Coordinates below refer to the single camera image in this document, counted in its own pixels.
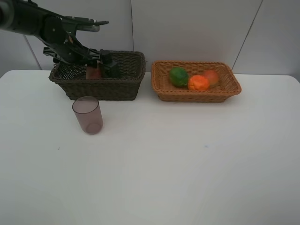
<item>robotic arm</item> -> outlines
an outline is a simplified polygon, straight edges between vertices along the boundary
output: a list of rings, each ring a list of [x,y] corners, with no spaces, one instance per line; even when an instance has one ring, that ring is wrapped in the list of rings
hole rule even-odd
[[[62,16],[31,0],[0,0],[0,29],[36,36],[47,46],[43,53],[54,62],[85,65],[100,60],[99,51],[83,46],[75,37],[76,31],[98,32],[100,25],[108,23]]]

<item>clear plastic cup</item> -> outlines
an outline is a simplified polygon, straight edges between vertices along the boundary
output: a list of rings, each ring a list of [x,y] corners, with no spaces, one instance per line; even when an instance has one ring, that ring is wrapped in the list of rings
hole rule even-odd
[[[72,109],[82,130],[90,135],[97,134],[103,127],[99,101],[92,96],[77,99]]]

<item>table surface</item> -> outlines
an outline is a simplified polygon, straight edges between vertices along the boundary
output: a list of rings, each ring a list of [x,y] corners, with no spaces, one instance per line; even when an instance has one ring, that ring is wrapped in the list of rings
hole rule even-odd
[[[300,84],[236,75],[220,104],[100,102],[87,135],[49,71],[0,79],[5,225],[299,225]]]

